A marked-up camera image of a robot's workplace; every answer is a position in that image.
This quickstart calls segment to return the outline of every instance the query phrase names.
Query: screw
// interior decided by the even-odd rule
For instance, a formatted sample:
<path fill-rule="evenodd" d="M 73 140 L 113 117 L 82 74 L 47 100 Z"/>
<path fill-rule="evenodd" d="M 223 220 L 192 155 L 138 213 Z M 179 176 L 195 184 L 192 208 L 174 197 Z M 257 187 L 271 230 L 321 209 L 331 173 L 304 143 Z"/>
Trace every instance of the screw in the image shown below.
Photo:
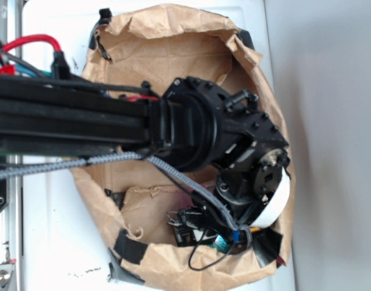
<path fill-rule="evenodd" d="M 255 102 L 257 100 L 258 100 L 258 95 L 255 95 L 255 94 L 250 95 L 249 101 Z"/>
<path fill-rule="evenodd" d="M 229 187 L 227 184 L 225 183 L 222 183 L 219 187 L 222 191 L 228 191 Z"/>
<path fill-rule="evenodd" d="M 10 274 L 6 272 L 5 270 L 0 271 L 0 286 L 4 285 L 9 281 Z"/>
<path fill-rule="evenodd" d="M 264 194 L 264 196 L 262 197 L 262 201 L 263 202 L 267 202 L 269 199 L 268 199 L 268 196 L 266 196 L 266 194 Z"/>
<path fill-rule="evenodd" d="M 144 81 L 144 82 L 142 82 L 141 87 L 142 88 L 150 89 L 151 88 L 151 85 L 150 85 L 150 83 L 148 81 Z"/>
<path fill-rule="evenodd" d="M 5 199 L 3 197 L 0 197 L 0 205 L 5 202 Z"/>

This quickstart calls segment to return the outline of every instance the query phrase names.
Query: black wire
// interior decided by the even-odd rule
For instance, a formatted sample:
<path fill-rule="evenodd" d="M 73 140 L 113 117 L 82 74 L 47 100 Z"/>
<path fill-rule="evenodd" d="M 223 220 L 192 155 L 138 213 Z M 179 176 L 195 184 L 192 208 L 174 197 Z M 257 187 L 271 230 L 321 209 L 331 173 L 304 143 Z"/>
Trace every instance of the black wire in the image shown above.
<path fill-rule="evenodd" d="M 17 56 L 12 55 L 11 53 L 7 53 L 7 52 L 1 51 L 0 54 L 6 56 L 9 60 L 15 62 L 16 64 L 20 64 L 23 67 L 27 68 L 28 70 L 32 71 L 38 77 L 49 78 L 46 74 L 44 74 L 42 71 L 40 71 L 36 67 L 32 66 L 28 62 L 25 62 L 23 59 L 18 58 Z"/>
<path fill-rule="evenodd" d="M 16 80 L 22 81 L 24 83 L 31 83 L 37 85 L 54 85 L 65 88 L 73 89 L 90 89 L 90 90 L 109 90 L 109 91 L 120 91 L 120 92 L 134 92 L 143 95 L 156 96 L 158 95 L 148 89 L 148 88 L 139 88 L 133 86 L 123 86 L 123 85 L 110 85 L 103 83 L 93 83 L 93 82 L 81 82 L 81 81 L 71 81 L 71 80 L 62 80 L 62 79 L 53 79 L 53 78 L 26 78 L 22 76 L 6 76 L 0 75 L 1 79 L 7 80 Z"/>
<path fill-rule="evenodd" d="M 160 169 L 159 167 L 156 167 L 161 173 L 163 173 L 169 180 L 171 180 L 174 185 L 176 185 L 178 188 L 180 188 L 184 193 L 191 196 L 192 199 L 194 199 L 196 202 L 200 203 L 201 205 L 205 206 L 206 209 L 211 213 L 211 215 L 214 217 L 217 223 L 219 223 L 221 226 L 227 227 L 227 224 L 219 217 L 219 215 L 214 211 L 213 207 L 206 203 L 204 200 L 199 198 L 196 194 L 192 193 L 191 191 L 188 191 L 182 184 L 180 184 L 176 179 L 174 179 L 171 175 L 169 175 L 166 171 L 163 169 Z"/>
<path fill-rule="evenodd" d="M 261 204 L 261 200 L 256 200 L 255 202 L 251 203 L 248 208 L 245 209 L 245 212 L 242 216 L 238 219 L 238 224 L 243 224 L 245 221 L 250 217 L 251 214 L 258 208 Z"/>
<path fill-rule="evenodd" d="M 216 260 L 214 263 L 211 263 L 211 264 L 209 264 L 209 265 L 207 265 L 207 266 L 204 266 L 203 268 L 200 268 L 200 269 L 197 269 L 197 268 L 192 267 L 192 266 L 191 266 L 191 260 L 192 260 L 192 257 L 193 257 L 193 255 L 195 254 L 197 248 L 198 248 L 198 247 L 200 246 L 200 244 L 202 243 L 203 237 L 206 235 L 207 231 L 208 231 L 208 228 L 205 228 L 205 229 L 203 230 L 203 234 L 202 234 L 201 239 L 200 239 L 200 240 L 195 244 L 195 246 L 194 246 L 194 248 L 193 248 L 193 250 L 192 250 L 192 252 L 191 252 L 190 258 L 188 259 L 188 266 L 190 267 L 191 270 L 199 271 L 199 272 L 200 272 L 200 271 L 204 271 L 204 270 L 208 269 L 209 267 L 212 267 L 212 266 L 216 265 L 217 263 L 220 263 L 221 261 L 223 261 L 224 259 L 227 258 L 227 256 L 232 252 L 232 250 L 233 250 L 234 247 L 235 247 L 235 242 L 233 242 L 233 244 L 230 246 L 229 250 L 224 254 L 224 256 L 223 256 L 222 258 Z"/>
<path fill-rule="evenodd" d="M 43 166 L 46 165 L 47 163 L 40 163 L 40 164 L 9 164 L 8 162 L 0 162 L 0 167 L 5 167 L 5 168 L 20 168 L 20 167 L 27 167 L 27 166 Z"/>

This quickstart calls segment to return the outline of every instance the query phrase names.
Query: red cable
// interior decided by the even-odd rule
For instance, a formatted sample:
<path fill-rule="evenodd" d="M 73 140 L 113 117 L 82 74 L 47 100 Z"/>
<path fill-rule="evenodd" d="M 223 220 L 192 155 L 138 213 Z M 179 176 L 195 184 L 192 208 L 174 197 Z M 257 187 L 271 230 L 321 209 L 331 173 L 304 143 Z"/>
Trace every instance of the red cable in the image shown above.
<path fill-rule="evenodd" d="M 55 38 L 53 38 L 52 36 L 49 36 L 49 35 L 28 35 L 28 36 L 23 36 L 21 38 L 15 39 L 12 42 L 8 42 L 7 44 L 5 44 L 2 47 L 2 49 L 5 52 L 9 52 L 10 50 L 13 50 L 13 49 L 15 49 L 17 47 L 20 47 L 20 46 L 24 45 L 24 44 L 28 44 L 30 42 L 36 42 L 36 41 L 48 42 L 49 44 L 52 45 L 54 51 L 56 51 L 56 52 L 59 52 L 59 51 L 62 50 L 60 48 L 60 44 L 58 43 L 58 41 Z"/>
<path fill-rule="evenodd" d="M 157 101 L 159 98 L 155 97 L 155 96 L 148 96 L 148 95 L 138 95 L 138 96 L 126 97 L 126 100 L 128 100 L 130 102 L 136 102 L 138 100 L 143 100 L 143 99 L 151 99 L 151 100 Z"/>

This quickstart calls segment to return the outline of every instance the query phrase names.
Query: black electrical tape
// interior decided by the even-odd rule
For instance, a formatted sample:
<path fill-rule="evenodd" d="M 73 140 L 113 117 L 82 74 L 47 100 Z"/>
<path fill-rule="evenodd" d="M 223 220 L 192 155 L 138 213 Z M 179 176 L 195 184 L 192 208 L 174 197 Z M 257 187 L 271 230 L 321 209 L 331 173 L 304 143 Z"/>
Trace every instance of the black electrical tape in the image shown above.
<path fill-rule="evenodd" d="M 147 248 L 147 244 L 128 238 L 127 231 L 124 229 L 119 232 L 114 246 L 114 250 L 122 257 L 122 259 L 125 259 L 132 264 L 139 264 L 141 262 Z"/>

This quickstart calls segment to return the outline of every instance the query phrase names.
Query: crumpled paper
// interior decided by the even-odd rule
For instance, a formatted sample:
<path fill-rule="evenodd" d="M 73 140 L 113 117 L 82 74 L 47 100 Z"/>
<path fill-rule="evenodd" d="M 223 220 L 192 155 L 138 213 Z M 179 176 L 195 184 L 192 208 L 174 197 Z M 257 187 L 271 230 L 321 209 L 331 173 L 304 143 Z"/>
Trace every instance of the crumpled paper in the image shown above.
<path fill-rule="evenodd" d="M 228 18 L 190 7 L 164 4 L 114 16 L 109 25 L 98 27 L 96 36 L 110 56 L 105 60 L 90 50 L 83 77 L 95 82 L 140 86 L 149 81 L 163 94 L 175 78 L 187 76 L 218 83 L 229 93 L 243 88 L 259 96 L 281 133 L 289 140 L 281 109 L 260 67 L 261 55 L 247 48 L 236 36 L 238 28 Z M 118 93 L 111 92 L 113 97 Z M 292 242 L 295 172 L 288 203 L 273 228 L 283 234 L 281 259 L 287 264 Z M 144 161 L 114 162 L 73 169 L 76 186 L 105 244 L 113 248 L 121 229 L 129 237 L 149 243 L 140 264 L 121 261 L 123 268 L 139 276 L 145 285 L 164 290 L 228 290 L 274 274 L 276 262 L 260 268 L 252 250 L 230 255 L 202 272 L 189 269 L 191 247 L 175 246 L 166 212 L 190 204 L 154 166 Z M 213 180 L 212 167 L 189 177 L 198 182 Z M 121 211 L 104 189 L 126 191 Z M 203 267 L 222 256 L 216 249 L 200 246 L 194 267 Z"/>

